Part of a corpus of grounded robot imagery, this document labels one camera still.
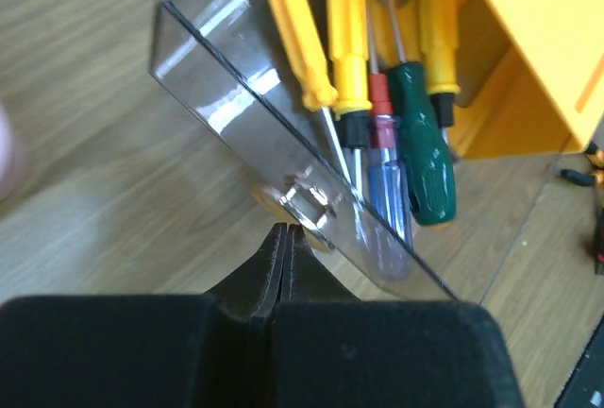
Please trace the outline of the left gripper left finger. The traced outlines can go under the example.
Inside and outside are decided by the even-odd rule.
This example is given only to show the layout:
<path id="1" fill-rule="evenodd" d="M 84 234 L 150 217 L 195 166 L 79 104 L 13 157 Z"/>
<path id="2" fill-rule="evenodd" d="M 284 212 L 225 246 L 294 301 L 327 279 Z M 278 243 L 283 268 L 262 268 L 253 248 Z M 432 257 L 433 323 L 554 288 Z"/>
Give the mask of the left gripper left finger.
<path id="1" fill-rule="evenodd" d="M 287 228 L 209 291 L 1 307 L 5 407 L 262 407 Z"/>

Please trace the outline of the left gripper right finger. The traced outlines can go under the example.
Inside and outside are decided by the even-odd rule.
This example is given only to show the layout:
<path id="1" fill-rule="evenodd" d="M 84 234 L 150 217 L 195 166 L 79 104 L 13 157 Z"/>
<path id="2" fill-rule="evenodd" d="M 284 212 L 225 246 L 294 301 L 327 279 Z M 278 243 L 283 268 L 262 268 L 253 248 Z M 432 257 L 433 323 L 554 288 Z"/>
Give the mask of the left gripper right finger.
<path id="1" fill-rule="evenodd" d="M 522 407 L 501 329 L 477 304 L 319 300 L 301 287 L 314 256 L 288 229 L 271 326 L 275 407 Z"/>

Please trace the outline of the blue handled screwdriver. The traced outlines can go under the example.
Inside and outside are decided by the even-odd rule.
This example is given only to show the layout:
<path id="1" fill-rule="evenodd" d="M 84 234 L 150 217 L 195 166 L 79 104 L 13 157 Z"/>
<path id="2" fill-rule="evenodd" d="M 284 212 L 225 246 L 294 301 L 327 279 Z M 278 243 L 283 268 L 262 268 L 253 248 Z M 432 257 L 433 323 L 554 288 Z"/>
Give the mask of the blue handled screwdriver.
<path id="1" fill-rule="evenodd" d="M 371 229 L 369 248 L 374 268 L 387 281 L 402 281 L 408 277 L 409 258 L 405 250 L 394 247 L 396 239 L 412 238 L 411 215 L 402 196 L 406 186 L 405 173 L 400 167 L 396 148 L 397 121 L 389 94 L 388 81 L 379 71 L 375 44 L 372 8 L 367 8 L 369 54 L 370 146 L 367 176 L 369 197 L 378 215 L 385 219 L 394 233 Z"/>

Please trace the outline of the clear acrylic drawer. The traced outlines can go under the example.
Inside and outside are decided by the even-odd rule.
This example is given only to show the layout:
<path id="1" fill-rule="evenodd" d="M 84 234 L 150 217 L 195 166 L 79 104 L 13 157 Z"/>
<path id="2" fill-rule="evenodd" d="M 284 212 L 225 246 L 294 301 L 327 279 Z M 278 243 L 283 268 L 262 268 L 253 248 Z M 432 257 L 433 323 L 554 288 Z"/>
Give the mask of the clear acrylic drawer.
<path id="1" fill-rule="evenodd" d="M 480 299 L 502 236 L 547 179 L 551 156 L 465 162 L 456 221 L 416 231 L 416 255 L 334 167 L 305 111 L 267 0 L 159 0 L 150 72 L 254 173 L 254 198 L 304 226 L 322 258 L 403 299 Z"/>

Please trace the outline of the red black utility knife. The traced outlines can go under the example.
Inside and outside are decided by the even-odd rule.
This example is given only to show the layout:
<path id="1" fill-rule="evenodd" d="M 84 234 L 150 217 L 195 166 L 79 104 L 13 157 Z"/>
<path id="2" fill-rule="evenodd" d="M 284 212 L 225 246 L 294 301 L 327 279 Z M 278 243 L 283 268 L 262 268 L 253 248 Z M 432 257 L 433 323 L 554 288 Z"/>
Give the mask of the red black utility knife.
<path id="1" fill-rule="evenodd" d="M 595 262 L 595 273 L 599 276 L 603 275 L 604 269 L 604 219 L 603 209 L 600 209 L 596 218 L 596 228 L 593 238 L 593 254 Z"/>

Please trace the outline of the yellow and grey drawer box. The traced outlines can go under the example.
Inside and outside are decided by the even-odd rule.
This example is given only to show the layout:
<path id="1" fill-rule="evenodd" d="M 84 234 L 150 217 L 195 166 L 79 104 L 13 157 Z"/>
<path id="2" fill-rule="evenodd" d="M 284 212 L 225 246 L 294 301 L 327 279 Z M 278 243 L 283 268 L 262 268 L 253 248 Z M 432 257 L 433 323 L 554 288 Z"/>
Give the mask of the yellow and grey drawer box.
<path id="1" fill-rule="evenodd" d="M 418 0 L 396 12 L 412 60 Z M 603 0 L 457 0 L 461 88 L 448 131 L 466 160 L 583 151 L 603 114 Z"/>

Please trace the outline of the small yellow screwdriver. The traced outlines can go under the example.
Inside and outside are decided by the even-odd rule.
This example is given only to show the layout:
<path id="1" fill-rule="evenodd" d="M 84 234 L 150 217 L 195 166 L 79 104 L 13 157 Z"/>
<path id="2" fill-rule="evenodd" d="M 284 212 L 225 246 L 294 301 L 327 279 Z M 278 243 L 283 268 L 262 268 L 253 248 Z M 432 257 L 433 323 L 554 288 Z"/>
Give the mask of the small yellow screwdriver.
<path id="1" fill-rule="evenodd" d="M 457 0 L 418 0 L 418 7 L 428 96 L 446 137 L 446 131 L 454 125 L 454 104 L 461 90 L 456 65 Z"/>

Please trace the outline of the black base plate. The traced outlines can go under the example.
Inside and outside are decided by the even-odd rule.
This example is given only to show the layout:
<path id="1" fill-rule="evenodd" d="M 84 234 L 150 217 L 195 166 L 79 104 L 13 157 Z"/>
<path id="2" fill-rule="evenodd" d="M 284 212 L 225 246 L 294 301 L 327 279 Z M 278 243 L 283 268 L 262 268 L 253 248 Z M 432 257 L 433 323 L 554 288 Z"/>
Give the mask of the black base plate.
<path id="1" fill-rule="evenodd" d="M 603 360 L 603 320 L 600 320 L 554 406 L 603 408 Z"/>

